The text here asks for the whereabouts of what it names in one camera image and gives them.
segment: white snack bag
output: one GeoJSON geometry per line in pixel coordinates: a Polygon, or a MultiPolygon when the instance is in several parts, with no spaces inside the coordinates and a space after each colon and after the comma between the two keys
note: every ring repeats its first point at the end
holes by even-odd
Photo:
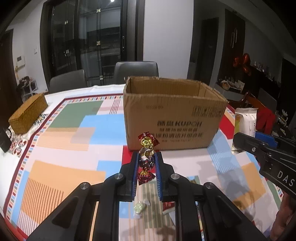
{"type": "MultiPolygon", "coordinates": [[[[241,132],[255,137],[257,108],[236,108],[234,134],[241,132]]],[[[232,151],[239,151],[232,145],[232,151]]]]}

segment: woven box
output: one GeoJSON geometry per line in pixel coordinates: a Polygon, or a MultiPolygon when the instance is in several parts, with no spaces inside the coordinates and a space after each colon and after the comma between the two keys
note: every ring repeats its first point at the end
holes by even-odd
{"type": "Polygon", "coordinates": [[[47,107],[44,93],[31,96],[8,120],[15,134],[27,133],[47,107]]]}

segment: candy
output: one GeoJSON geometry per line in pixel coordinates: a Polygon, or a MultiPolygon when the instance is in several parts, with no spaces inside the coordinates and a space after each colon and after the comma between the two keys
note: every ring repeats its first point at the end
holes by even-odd
{"type": "Polygon", "coordinates": [[[154,167],[154,146],[158,145],[159,142],[149,132],[142,133],[138,138],[143,146],[139,151],[139,166],[142,168],[142,171],[138,174],[139,185],[142,185],[155,178],[155,175],[149,171],[154,167]]]}
{"type": "Polygon", "coordinates": [[[139,161],[140,168],[145,171],[150,171],[154,167],[154,158],[146,161],[139,161]]]}
{"type": "Polygon", "coordinates": [[[138,136],[142,146],[157,146],[159,141],[149,132],[144,132],[138,136]]]}
{"type": "Polygon", "coordinates": [[[152,172],[148,172],[148,171],[143,170],[138,174],[139,185],[147,183],[147,182],[153,180],[154,178],[155,178],[155,175],[152,172]]]}
{"type": "Polygon", "coordinates": [[[146,161],[148,159],[151,159],[154,153],[155,153],[155,150],[153,146],[142,147],[142,149],[139,152],[141,161],[146,161]]]}
{"type": "Polygon", "coordinates": [[[150,202],[147,199],[144,199],[143,201],[138,201],[133,207],[133,216],[134,218],[140,218],[141,212],[146,208],[146,206],[150,206],[150,202]]]}

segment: table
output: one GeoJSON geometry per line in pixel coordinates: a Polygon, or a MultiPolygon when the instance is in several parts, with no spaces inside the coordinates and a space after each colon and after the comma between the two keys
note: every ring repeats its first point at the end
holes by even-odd
{"type": "Polygon", "coordinates": [[[235,93],[235,92],[232,92],[232,91],[224,90],[217,83],[215,83],[215,89],[217,91],[219,91],[228,100],[240,101],[244,97],[244,95],[241,94],[241,93],[235,93]]]}
{"type": "MultiPolygon", "coordinates": [[[[49,107],[22,135],[12,153],[0,153],[0,212],[24,240],[81,182],[103,182],[128,163],[123,118],[124,85],[94,86],[46,96],[49,107]]],[[[165,163],[196,183],[213,182],[266,236],[282,192],[259,173],[252,154],[232,155],[234,114],[227,108],[208,148],[162,151],[165,163]]],[[[133,203],[120,203],[120,240],[175,240],[162,214],[156,181],[138,186],[135,202],[151,206],[133,218],[133,203]]]]}

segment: blue gripper pad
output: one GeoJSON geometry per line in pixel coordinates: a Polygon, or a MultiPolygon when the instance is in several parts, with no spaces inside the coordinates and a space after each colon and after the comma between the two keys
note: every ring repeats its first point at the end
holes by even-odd
{"type": "Polygon", "coordinates": [[[154,158],[155,158],[155,169],[156,169],[157,192],[158,192],[159,200],[162,201],[162,199],[163,199],[163,187],[162,187],[162,180],[161,180],[161,175],[160,175],[158,157],[157,157],[156,153],[154,154],[154,158]]]}
{"type": "Polygon", "coordinates": [[[277,148],[277,142],[272,136],[256,131],[255,138],[267,143],[270,147],[277,148]]]}
{"type": "Polygon", "coordinates": [[[132,181],[132,191],[131,191],[131,196],[133,199],[135,198],[136,192],[137,192],[138,170],[139,170],[139,153],[137,153],[135,168],[133,171],[133,181],[132,181]]]}

